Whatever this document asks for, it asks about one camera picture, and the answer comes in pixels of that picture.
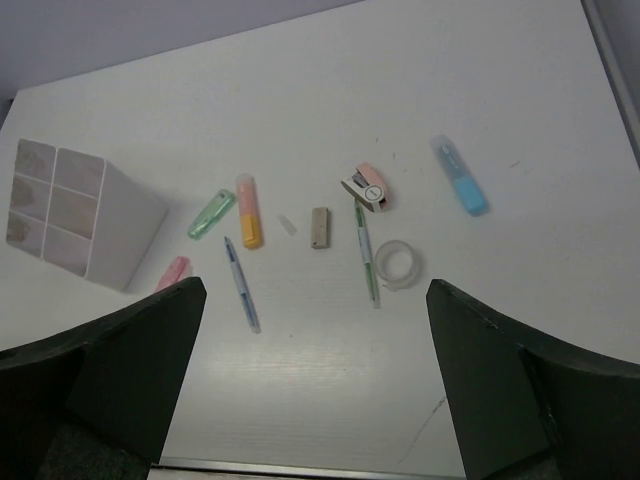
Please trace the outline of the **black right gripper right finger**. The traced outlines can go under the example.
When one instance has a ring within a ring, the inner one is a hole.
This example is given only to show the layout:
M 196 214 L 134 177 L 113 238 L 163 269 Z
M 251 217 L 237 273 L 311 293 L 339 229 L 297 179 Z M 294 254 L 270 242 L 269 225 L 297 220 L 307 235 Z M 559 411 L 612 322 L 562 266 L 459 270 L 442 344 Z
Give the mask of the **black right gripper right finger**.
M 638 478 L 638 365 L 532 328 L 441 279 L 426 305 L 467 478 Z

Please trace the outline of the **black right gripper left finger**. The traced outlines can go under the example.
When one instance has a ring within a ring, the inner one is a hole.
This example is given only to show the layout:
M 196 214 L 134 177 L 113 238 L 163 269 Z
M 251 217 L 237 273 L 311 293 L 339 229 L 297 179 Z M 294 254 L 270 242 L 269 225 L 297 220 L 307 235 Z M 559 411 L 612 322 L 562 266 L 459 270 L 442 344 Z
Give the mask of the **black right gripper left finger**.
M 160 460 L 207 292 L 189 277 L 1 353 L 4 479 L 145 479 Z

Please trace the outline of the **green gel pen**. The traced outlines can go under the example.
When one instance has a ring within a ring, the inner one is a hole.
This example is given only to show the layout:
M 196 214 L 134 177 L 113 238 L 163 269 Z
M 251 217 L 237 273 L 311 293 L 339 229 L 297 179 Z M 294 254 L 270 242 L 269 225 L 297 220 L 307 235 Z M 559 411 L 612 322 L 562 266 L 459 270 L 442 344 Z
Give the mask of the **green gel pen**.
M 361 204 L 354 201 L 355 219 L 357 225 L 357 234 L 362 262 L 365 269 L 365 277 L 369 299 L 374 309 L 380 308 L 380 294 L 378 290 L 377 278 L 373 266 L 373 253 L 370 245 L 366 219 Z

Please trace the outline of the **blue gel pen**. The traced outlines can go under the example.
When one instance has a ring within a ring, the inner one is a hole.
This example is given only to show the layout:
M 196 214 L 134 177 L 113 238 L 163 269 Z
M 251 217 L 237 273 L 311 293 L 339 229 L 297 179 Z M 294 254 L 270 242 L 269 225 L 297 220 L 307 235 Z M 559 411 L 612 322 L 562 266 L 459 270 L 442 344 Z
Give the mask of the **blue gel pen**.
M 224 237 L 224 244 L 225 244 L 226 255 L 227 255 L 231 272 L 234 278 L 234 283 L 238 291 L 248 325 L 254 334 L 260 334 L 261 327 L 259 324 L 259 320 L 257 317 L 253 300 L 249 292 L 249 288 L 246 283 L 246 279 L 244 277 L 241 265 L 237 257 L 237 253 L 229 237 L 227 236 Z

